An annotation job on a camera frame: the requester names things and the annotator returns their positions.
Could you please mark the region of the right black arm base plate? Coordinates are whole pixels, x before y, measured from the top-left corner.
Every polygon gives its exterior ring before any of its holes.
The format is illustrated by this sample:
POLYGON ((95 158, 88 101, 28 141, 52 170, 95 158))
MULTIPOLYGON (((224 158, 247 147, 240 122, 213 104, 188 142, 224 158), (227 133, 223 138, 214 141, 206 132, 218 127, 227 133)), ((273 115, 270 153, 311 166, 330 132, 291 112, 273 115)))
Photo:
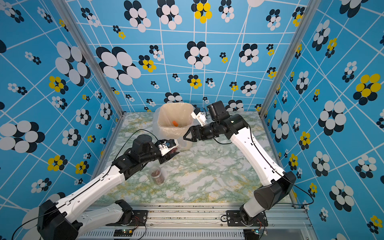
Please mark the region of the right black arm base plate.
POLYGON ((255 217, 249 217, 245 211, 228 210, 221 217, 221 220, 227 223, 229 227, 267 227, 268 220, 265 212, 261 212, 255 217))

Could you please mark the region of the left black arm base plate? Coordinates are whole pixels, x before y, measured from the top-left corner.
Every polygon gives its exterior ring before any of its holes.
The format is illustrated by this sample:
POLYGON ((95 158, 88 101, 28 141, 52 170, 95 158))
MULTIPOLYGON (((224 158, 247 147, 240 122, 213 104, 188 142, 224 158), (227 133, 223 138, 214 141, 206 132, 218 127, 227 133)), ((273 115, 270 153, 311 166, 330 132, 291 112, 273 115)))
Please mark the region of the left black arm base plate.
POLYGON ((143 226, 147 222, 148 213, 147 210, 132 210, 130 214, 123 214, 118 222, 107 226, 143 226))

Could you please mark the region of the small tea jar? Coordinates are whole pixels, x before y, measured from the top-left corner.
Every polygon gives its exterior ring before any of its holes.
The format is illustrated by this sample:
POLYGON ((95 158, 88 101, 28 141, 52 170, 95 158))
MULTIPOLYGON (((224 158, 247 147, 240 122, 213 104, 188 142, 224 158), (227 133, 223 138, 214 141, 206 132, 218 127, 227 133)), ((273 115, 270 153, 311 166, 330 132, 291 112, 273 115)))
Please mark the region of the small tea jar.
POLYGON ((165 159, 170 160, 173 157, 175 157, 177 154, 179 154, 179 147, 175 147, 172 150, 170 150, 168 153, 165 154, 165 159))

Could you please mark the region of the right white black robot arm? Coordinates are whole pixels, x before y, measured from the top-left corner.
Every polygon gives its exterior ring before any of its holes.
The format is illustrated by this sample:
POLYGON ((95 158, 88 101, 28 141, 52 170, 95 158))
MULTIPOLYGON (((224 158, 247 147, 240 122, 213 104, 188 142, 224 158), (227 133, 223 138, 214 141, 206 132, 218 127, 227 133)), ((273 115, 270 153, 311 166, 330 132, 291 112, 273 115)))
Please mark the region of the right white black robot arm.
POLYGON ((221 101, 209 105, 208 111, 212 119, 210 123, 200 109, 196 108, 191 112, 192 118, 199 124, 191 126, 183 139, 197 142, 224 135, 243 153, 262 184, 254 191, 253 197, 240 207, 241 221, 246 226, 251 226, 259 214, 280 204, 290 193, 296 185, 296 176, 293 172, 286 172, 267 154, 254 137, 251 126, 241 115, 231 115, 221 101))

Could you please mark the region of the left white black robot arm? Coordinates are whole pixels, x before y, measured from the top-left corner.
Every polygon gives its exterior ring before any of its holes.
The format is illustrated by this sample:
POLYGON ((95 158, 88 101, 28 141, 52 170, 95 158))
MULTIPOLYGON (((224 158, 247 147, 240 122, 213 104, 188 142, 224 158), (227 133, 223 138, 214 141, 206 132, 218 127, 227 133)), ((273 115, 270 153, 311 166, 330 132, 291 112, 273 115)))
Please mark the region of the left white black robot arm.
POLYGON ((112 188, 122 184, 148 163, 163 164, 178 154, 175 139, 153 142, 149 135, 140 135, 131 148, 117 157, 105 171, 89 183, 56 202, 47 200, 38 207, 38 215, 28 218, 18 227, 32 224, 42 240, 76 240, 81 235, 106 225, 134 224, 140 221, 132 207, 124 200, 95 211, 87 209, 112 188))

